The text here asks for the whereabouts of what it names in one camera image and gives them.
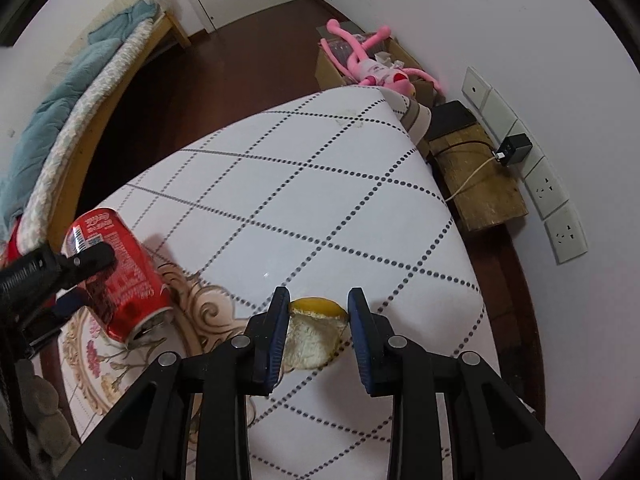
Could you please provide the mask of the red cola can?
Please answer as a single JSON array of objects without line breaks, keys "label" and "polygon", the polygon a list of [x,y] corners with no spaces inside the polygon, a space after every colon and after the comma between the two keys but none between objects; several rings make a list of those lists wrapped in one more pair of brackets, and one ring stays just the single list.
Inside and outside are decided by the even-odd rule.
[{"label": "red cola can", "polygon": [[172,317],[171,291],[152,260],[117,211],[96,208],[67,230],[63,254],[78,254],[96,244],[114,249],[115,265],[88,278],[89,307],[107,336],[132,344]]}]

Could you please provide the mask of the yellow fruit peel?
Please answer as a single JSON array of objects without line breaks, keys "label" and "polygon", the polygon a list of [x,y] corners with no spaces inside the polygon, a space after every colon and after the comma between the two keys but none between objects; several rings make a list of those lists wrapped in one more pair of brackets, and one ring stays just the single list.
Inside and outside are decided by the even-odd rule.
[{"label": "yellow fruit peel", "polygon": [[315,370],[326,365],[340,345],[347,324],[347,312],[332,300],[309,297],[292,301],[283,370]]}]

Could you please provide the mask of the red blanket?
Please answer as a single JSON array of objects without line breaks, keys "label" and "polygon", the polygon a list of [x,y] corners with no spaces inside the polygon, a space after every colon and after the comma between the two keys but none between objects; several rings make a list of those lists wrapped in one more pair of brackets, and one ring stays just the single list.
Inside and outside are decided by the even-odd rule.
[{"label": "red blanket", "polygon": [[1,245],[1,267],[6,268],[24,256],[23,238],[26,233],[23,228],[23,217],[19,216],[13,225],[9,240]]}]

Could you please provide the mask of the pink checkered bed sheet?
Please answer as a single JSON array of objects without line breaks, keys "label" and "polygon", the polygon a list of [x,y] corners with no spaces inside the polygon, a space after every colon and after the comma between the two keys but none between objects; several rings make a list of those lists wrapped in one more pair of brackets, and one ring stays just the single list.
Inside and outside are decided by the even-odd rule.
[{"label": "pink checkered bed sheet", "polygon": [[99,107],[140,58],[153,28],[154,20],[145,18],[126,39],[109,34],[89,44],[32,115],[1,192],[1,225],[20,254],[47,240],[74,151]]}]

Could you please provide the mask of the light blue duvet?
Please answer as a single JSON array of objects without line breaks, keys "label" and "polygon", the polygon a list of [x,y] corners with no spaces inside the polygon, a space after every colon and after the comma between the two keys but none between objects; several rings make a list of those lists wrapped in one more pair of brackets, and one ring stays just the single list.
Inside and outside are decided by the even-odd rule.
[{"label": "light blue duvet", "polygon": [[72,58],[66,75],[35,109],[16,144],[9,171],[1,179],[1,238],[24,211],[58,134],[90,84],[141,23],[151,24],[158,4],[138,0],[88,33],[87,45]]}]

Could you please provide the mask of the white floral tablecloth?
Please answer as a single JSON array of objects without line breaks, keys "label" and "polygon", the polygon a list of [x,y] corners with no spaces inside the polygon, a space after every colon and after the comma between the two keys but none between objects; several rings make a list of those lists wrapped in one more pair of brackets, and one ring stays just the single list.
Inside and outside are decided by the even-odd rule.
[{"label": "white floral tablecloth", "polygon": [[85,214],[66,245],[119,216],[178,296],[136,344],[89,309],[64,328],[63,370],[83,444],[166,351],[209,352],[265,311],[273,291],[370,307],[425,348],[495,363],[480,286],[416,144],[430,111],[399,93],[341,87],[245,118],[188,145]]}]

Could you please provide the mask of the wooden block stool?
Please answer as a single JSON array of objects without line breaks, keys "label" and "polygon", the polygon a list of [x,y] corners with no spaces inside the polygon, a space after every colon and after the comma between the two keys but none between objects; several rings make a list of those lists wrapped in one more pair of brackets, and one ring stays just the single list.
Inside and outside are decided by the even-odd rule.
[{"label": "wooden block stool", "polygon": [[485,231],[528,215],[512,169],[495,159],[499,145],[462,103],[434,107],[425,140],[462,231]]}]

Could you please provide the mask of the black power adapter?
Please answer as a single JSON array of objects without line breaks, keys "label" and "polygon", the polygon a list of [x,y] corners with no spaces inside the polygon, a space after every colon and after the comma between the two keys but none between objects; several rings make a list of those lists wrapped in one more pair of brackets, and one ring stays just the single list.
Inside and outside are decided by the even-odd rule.
[{"label": "black power adapter", "polygon": [[533,148],[533,143],[526,133],[506,136],[495,151],[495,159],[503,166],[519,164]]}]

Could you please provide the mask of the pink plush toy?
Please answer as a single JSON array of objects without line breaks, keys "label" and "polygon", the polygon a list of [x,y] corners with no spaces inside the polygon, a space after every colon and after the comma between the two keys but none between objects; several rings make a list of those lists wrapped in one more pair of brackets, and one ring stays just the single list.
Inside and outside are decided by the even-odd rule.
[{"label": "pink plush toy", "polygon": [[440,82],[424,72],[420,68],[406,67],[392,64],[385,64],[376,58],[371,58],[368,50],[377,44],[382,44],[390,39],[392,32],[388,26],[381,26],[372,36],[360,42],[351,32],[344,29],[340,22],[331,18],[326,22],[326,29],[332,35],[341,38],[352,48],[345,63],[338,60],[332,52],[330,44],[326,38],[320,39],[320,48],[331,61],[333,66],[351,82],[361,87],[381,87],[396,91],[404,96],[415,96],[416,87],[411,82],[410,77],[415,76],[430,82],[436,92],[442,92]]}]

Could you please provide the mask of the white wall socket strip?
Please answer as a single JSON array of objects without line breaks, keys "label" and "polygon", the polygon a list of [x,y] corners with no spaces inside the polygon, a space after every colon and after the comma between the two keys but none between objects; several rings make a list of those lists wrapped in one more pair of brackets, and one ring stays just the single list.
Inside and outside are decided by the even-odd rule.
[{"label": "white wall socket strip", "polygon": [[578,212],[560,177],[521,118],[491,84],[473,67],[466,69],[462,94],[480,114],[490,134],[501,144],[506,136],[526,133],[533,148],[522,162],[508,166],[525,185],[557,263],[567,263],[588,252],[587,237]]}]

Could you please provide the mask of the wooden bed frame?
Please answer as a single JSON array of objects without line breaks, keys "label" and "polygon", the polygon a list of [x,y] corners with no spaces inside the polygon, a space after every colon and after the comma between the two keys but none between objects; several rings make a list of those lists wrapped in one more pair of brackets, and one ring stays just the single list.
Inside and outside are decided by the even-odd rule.
[{"label": "wooden bed frame", "polygon": [[188,35],[169,11],[141,23],[78,100],[42,168],[38,238],[58,249],[76,218],[76,209],[93,155],[125,90],[163,40],[190,47]]}]

